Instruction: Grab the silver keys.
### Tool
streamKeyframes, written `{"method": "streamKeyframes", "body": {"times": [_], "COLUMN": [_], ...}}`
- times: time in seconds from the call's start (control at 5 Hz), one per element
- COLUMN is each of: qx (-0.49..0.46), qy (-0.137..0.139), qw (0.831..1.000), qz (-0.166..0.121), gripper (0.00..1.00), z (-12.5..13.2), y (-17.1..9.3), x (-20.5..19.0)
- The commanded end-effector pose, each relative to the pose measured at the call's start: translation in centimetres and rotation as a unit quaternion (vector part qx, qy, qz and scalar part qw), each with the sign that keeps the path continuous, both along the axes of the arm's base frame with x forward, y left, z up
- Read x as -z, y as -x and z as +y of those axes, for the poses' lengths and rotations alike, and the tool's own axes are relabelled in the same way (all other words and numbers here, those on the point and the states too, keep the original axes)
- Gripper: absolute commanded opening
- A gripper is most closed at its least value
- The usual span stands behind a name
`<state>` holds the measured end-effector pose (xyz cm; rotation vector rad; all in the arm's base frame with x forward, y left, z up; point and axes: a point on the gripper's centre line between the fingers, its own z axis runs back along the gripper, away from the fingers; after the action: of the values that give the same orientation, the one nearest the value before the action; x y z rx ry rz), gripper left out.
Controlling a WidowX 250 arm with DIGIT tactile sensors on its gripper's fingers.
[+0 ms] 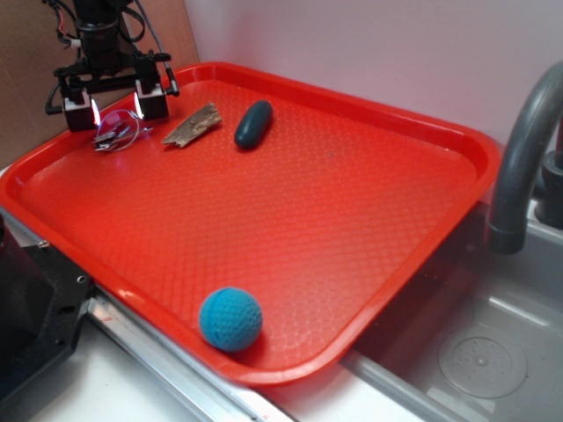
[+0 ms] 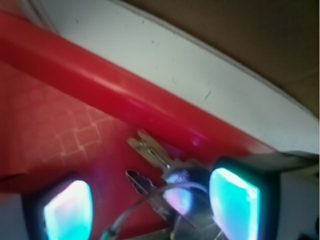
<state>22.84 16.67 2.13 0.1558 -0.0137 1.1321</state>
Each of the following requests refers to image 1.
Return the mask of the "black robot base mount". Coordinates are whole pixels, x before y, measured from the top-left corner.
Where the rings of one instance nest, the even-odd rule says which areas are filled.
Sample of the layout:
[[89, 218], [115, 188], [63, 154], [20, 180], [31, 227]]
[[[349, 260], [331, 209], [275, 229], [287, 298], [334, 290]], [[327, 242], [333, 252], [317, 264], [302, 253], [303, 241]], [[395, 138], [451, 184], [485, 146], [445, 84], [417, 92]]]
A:
[[1, 223], [1, 407], [73, 354], [93, 282], [54, 246]]

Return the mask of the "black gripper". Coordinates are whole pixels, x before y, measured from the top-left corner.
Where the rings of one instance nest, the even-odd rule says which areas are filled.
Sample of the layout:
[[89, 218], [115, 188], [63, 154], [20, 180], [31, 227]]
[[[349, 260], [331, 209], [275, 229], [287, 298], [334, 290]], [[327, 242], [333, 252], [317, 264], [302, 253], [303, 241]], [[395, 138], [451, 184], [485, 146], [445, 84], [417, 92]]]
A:
[[166, 90], [157, 64], [168, 63], [171, 59], [168, 53], [135, 51], [103, 57], [98, 67], [94, 66], [94, 61], [83, 58], [56, 69], [54, 76], [64, 93], [81, 90], [74, 97], [63, 99], [62, 109], [69, 131], [93, 130], [99, 126], [99, 109], [89, 93], [135, 89], [135, 111], [141, 119], [166, 118], [169, 115]]

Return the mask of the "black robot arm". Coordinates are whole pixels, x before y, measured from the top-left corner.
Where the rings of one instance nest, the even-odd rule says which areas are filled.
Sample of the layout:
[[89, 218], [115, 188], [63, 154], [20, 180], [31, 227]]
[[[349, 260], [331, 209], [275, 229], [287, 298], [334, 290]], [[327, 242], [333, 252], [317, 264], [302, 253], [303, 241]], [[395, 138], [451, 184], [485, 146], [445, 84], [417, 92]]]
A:
[[55, 14], [57, 40], [77, 51], [73, 63], [54, 70], [46, 114], [62, 114], [71, 132], [92, 130], [100, 125], [94, 94], [133, 90], [142, 119], [169, 115], [167, 98], [179, 95], [172, 57], [139, 1], [44, 4]]

